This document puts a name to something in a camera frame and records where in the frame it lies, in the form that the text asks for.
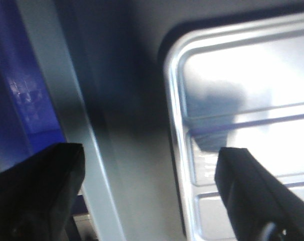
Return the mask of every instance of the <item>blue panel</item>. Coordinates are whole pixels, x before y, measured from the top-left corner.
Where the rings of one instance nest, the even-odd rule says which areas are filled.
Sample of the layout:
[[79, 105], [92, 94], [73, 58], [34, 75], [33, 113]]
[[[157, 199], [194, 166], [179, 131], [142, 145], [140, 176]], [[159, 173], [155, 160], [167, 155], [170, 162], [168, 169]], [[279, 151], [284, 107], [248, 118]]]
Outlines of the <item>blue panel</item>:
[[33, 151], [64, 142], [14, 0], [0, 0], [0, 72]]
[[31, 154], [25, 130], [0, 74], [0, 172]]

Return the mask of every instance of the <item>metal edge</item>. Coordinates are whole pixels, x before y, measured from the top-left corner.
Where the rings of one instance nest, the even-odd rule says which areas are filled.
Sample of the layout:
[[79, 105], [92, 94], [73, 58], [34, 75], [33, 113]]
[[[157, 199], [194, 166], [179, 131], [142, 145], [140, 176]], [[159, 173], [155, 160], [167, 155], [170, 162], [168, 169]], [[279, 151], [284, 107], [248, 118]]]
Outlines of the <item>metal edge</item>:
[[116, 210], [68, 46], [52, 0], [16, 0], [38, 65], [68, 142], [82, 143], [86, 176], [82, 192], [99, 240], [122, 240]]
[[[186, 131], [182, 122], [182, 111], [180, 107], [179, 88], [177, 83], [178, 77], [178, 66], [182, 58], [184, 58], [189, 52], [196, 48], [204, 47], [202, 44], [211, 43], [199, 43], [194, 45], [193, 43], [201, 39], [211, 39], [225, 37], [228, 34], [242, 35], [242, 33], [251, 33], [256, 31], [263, 31], [262, 36], [267, 35], [278, 35], [286, 32], [295, 31], [295, 26], [301, 26], [304, 28], [304, 13], [293, 14], [283, 17], [275, 17], [265, 20], [251, 21], [241, 24], [233, 24], [223, 27], [214, 27], [206, 30], [196, 30], [183, 35], [179, 38], [169, 50], [165, 63], [164, 63], [164, 77], [166, 85], [166, 93], [168, 100], [169, 116], [171, 121], [171, 134], [172, 143], [174, 147], [174, 158], [177, 167], [177, 175], [179, 180], [179, 190], [182, 202], [182, 210], [184, 216], [184, 222], [186, 226], [187, 239], [188, 241], [203, 240], [199, 235], [195, 235], [194, 226], [195, 219], [193, 216], [193, 191], [191, 190], [191, 177], [190, 173], [186, 168], [189, 166], [188, 153], [185, 145], [180, 143], [185, 142]], [[274, 30], [270, 33], [266, 32], [266, 29]], [[239, 36], [239, 39], [247, 39], [246, 36]], [[237, 41], [238, 39], [228, 40], [225, 39], [226, 43]]]

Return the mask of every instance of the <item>blue plastic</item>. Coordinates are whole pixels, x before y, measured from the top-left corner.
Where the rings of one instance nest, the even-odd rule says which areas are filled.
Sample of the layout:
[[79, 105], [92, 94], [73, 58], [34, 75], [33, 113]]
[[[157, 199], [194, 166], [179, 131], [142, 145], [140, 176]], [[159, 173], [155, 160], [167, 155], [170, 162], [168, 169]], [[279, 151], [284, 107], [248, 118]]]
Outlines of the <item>blue plastic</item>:
[[[0, 74], [9, 94], [9, 98], [0, 95], [0, 106], [12, 101], [12, 114], [18, 116], [16, 122], [21, 122], [17, 125], [23, 127], [30, 154], [52, 143], [65, 142], [14, 0], [0, 0]], [[2, 121], [3, 128], [12, 125], [9, 119]]]

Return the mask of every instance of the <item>metal frame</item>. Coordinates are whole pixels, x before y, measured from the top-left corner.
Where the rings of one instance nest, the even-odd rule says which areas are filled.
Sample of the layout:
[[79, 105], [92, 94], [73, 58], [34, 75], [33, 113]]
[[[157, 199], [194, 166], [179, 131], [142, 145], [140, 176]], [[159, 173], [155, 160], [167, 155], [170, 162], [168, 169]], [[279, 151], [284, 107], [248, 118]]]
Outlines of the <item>metal frame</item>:
[[44, 81], [68, 142], [82, 143], [86, 177], [82, 192], [99, 240], [124, 241], [93, 127], [52, 1], [16, 1]]
[[285, 37], [304, 35], [304, 13], [267, 20], [253, 21], [190, 32], [181, 37], [171, 48], [164, 65], [168, 106], [172, 125], [172, 139], [175, 152], [175, 163], [178, 173], [183, 215], [189, 241], [202, 241], [198, 234], [200, 227], [195, 223], [194, 198], [199, 187], [192, 185], [189, 171], [189, 150], [184, 144], [187, 139], [187, 128], [183, 123], [184, 113], [181, 109], [178, 68], [198, 50], [218, 50], [242, 45], [244, 41], [262, 42]]

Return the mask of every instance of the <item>metal tray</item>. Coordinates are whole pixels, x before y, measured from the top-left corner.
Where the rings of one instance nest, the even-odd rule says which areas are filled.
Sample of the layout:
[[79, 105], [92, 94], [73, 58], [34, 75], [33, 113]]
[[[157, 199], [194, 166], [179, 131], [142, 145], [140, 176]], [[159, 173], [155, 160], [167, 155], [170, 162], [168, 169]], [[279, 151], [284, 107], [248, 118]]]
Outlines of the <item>metal tray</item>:
[[304, 14], [190, 32], [164, 70], [189, 241], [235, 240], [220, 147], [248, 148], [304, 200]]

